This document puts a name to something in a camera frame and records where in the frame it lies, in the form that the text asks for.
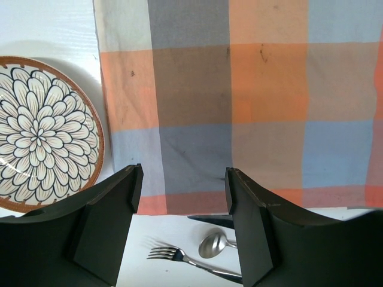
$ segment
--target fork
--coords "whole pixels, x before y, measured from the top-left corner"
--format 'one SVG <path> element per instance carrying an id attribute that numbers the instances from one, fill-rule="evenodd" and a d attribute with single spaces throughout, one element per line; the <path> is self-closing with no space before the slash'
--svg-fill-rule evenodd
<path id="1" fill-rule="evenodd" d="M 238 274 L 231 273 L 228 271 L 219 271 L 214 270 L 209 267 L 205 267 L 203 265 L 200 265 L 194 261 L 192 261 L 185 252 L 178 247 L 156 247 L 152 248 L 148 258 L 147 259 L 165 259 L 165 260 L 171 260 L 176 262 L 186 262 L 192 266 L 195 266 L 197 268 L 203 269 L 211 274 L 214 274 L 218 277 L 230 280 L 232 282 L 242 284 L 242 277 Z"/>

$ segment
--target ceramic plate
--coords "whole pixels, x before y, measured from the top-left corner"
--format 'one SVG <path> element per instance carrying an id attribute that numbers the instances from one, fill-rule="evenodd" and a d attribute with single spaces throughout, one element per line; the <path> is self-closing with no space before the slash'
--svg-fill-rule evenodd
<path id="1" fill-rule="evenodd" d="M 67 76 L 0 57 L 0 206 L 28 212 L 93 185 L 104 159 L 97 113 Z"/>

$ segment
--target fork tines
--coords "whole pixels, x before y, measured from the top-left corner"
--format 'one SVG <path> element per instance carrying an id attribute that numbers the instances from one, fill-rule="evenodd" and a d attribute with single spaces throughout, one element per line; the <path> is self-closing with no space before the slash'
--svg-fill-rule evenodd
<path id="1" fill-rule="evenodd" d="M 177 251 L 174 247 L 155 247 L 152 248 L 146 259 L 168 259 L 171 260 Z"/>

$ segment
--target white table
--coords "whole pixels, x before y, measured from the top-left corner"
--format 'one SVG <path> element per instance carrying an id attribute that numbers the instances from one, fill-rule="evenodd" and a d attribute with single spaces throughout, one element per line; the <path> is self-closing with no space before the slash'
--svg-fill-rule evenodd
<path id="1" fill-rule="evenodd" d="M 100 116 L 105 135 L 105 163 L 99 181 L 112 174 L 109 134 L 101 91 L 98 44 L 92 0 L 0 0 L 0 54 L 31 57 L 46 62 L 72 78 L 88 95 Z M 318 209 L 327 216 L 347 219 L 364 210 Z M 0 216 L 20 215 L 0 208 Z M 134 216 L 129 231 L 118 287 L 230 287 L 187 264 L 146 260 L 156 242 L 183 248 L 198 259 L 197 247 L 213 225 L 184 216 Z M 225 230 L 234 239 L 233 230 Z M 226 248 L 208 264 L 239 272 L 238 254 Z"/>

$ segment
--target spoon bowl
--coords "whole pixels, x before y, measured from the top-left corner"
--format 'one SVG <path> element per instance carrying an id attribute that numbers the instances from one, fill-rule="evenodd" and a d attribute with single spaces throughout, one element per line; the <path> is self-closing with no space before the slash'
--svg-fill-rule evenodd
<path id="1" fill-rule="evenodd" d="M 237 248 L 236 242 L 228 240 L 223 232 L 216 232 L 201 241 L 198 253 L 202 258 L 213 258 L 220 254 L 226 246 Z"/>

